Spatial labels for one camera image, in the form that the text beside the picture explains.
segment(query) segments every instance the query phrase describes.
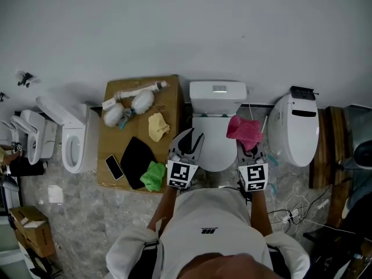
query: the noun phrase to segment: cardboard sheet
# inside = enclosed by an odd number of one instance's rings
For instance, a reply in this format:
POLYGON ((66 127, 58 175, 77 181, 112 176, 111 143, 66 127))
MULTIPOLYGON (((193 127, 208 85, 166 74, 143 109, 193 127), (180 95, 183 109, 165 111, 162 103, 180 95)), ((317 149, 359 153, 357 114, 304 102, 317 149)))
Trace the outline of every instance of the cardboard sheet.
MULTIPOLYGON (((163 193, 167 183, 166 175, 163 179, 162 190, 158 192, 149 192, 146 188, 133 190, 125 176, 119 180, 115 180, 105 162, 106 158, 110 155, 114 155, 116 160, 120 162, 130 139, 132 137, 137 137, 150 147, 158 162, 166 164, 169 146, 172 139, 178 134, 180 116, 184 108, 178 76, 144 77, 111 81, 108 82, 106 87, 105 100, 112 98, 116 91, 137 88, 140 85, 161 80, 167 81, 170 86, 163 91, 154 93, 155 101, 152 107, 146 113, 132 117, 122 130, 119 129, 118 126, 113 128, 106 126, 103 120, 103 116, 106 112, 102 112, 97 166, 97 180, 99 185, 128 191, 163 193), (148 118, 154 113, 161 113, 165 122, 170 126, 169 133, 165 133, 159 142, 154 142, 150 138, 148 132, 148 118)), ((132 98, 126 98, 122 101, 122 104, 124 107, 129 108, 132 100, 132 98)))

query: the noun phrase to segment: green cloth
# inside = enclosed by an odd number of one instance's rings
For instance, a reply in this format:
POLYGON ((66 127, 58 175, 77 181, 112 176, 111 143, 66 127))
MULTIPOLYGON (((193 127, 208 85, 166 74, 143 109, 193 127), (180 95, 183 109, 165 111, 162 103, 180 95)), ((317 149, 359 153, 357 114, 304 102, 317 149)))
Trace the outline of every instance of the green cloth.
POLYGON ((151 161, 147 172, 141 176, 140 180, 145 184, 148 191, 159 191, 162 187, 164 175, 165 165, 151 161))

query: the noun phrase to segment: white wall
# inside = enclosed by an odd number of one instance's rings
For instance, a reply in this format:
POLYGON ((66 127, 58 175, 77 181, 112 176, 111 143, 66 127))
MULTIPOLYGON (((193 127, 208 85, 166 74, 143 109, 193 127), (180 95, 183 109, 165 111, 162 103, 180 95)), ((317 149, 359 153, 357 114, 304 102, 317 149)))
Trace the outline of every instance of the white wall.
POLYGON ((296 84, 319 107, 372 106, 371 35, 372 0, 0 0, 0 91, 17 109, 99 104, 109 80, 177 73, 244 81, 252 103, 296 84), (19 88, 17 70, 41 82, 19 88))

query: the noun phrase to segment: gray floor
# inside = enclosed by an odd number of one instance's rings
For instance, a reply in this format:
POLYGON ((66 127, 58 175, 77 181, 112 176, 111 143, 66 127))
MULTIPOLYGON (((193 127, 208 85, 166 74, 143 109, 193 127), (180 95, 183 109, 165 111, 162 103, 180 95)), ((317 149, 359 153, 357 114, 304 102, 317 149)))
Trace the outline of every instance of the gray floor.
MULTIPOLYGON (((255 119, 263 122, 265 115, 270 113, 269 108, 252 108, 255 119)), ((239 115, 250 119, 248 108, 241 108, 239 115)), ((48 160, 49 167, 43 176, 23 177, 22 190, 25 205, 34 205, 48 218, 51 224, 53 240, 56 243, 57 256, 64 269, 63 278, 102 278, 108 272, 106 269, 105 255, 112 243, 119 236, 124 227, 146 226, 160 201, 159 195, 146 195, 136 192, 126 192, 116 189, 104 188, 97 185, 95 172, 84 174, 70 174, 62 163, 59 144, 61 129, 58 129, 57 144, 52 159, 48 160), (63 203, 49 203, 48 186, 58 185, 63 190, 63 203)), ((308 189, 308 167, 298 168, 280 161, 268 147, 265 137, 267 154, 271 154, 279 163, 278 166, 269 163, 269 176, 271 183, 276 188, 274 195, 275 209, 285 208, 285 203, 291 195, 303 195, 311 202, 320 196, 325 189, 308 189)), ((206 173, 201 184, 206 187, 221 185, 236 185, 237 163, 220 173, 206 173)), ((268 212, 273 210, 273 200, 269 186, 266 191, 268 212)), ((322 198, 329 198, 330 189, 322 198)), ((301 197, 294 196, 288 207, 292 209, 301 197)), ((311 208, 307 218, 311 218, 315 208, 311 208)), ((328 215, 327 205, 318 210, 312 221, 324 224, 328 215)), ((270 215, 272 223, 278 220, 270 215)), ((278 212, 282 218, 285 212, 278 212)), ((311 243, 302 238, 302 233, 312 231, 319 226, 313 223, 301 223, 291 226, 288 234, 297 239, 305 249, 310 249, 311 243)), ((274 231, 281 231, 282 224, 273 224, 274 231)))

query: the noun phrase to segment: white toilet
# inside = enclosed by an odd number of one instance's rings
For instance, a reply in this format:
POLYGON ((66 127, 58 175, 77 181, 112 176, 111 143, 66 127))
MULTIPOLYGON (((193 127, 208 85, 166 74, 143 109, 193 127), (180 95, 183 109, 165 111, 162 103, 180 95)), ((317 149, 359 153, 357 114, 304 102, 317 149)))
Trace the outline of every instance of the white toilet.
POLYGON ((24 133, 17 124, 12 123, 11 121, 1 120, 2 124, 10 131, 12 136, 12 142, 17 142, 20 144, 24 151, 27 150, 27 135, 24 133))
POLYGON ((36 104, 62 125, 62 161, 71 173, 84 173, 97 167, 100 118, 87 105, 61 105, 50 97, 38 97, 36 104))
POLYGON ((267 134, 270 148, 279 158, 295 166, 307 166, 318 146, 315 100, 298 99, 291 94, 282 97, 269 115, 267 134))
POLYGON ((230 81, 193 81, 190 83, 195 128, 193 144, 204 133, 204 143, 198 165, 206 171, 229 168, 237 157, 235 139, 226 137, 227 126, 246 100, 245 83, 230 81))
POLYGON ((23 110, 20 116, 12 116, 11 122, 28 136, 26 156, 31 165, 41 158, 52 157, 57 133, 56 123, 46 120, 32 110, 23 110))

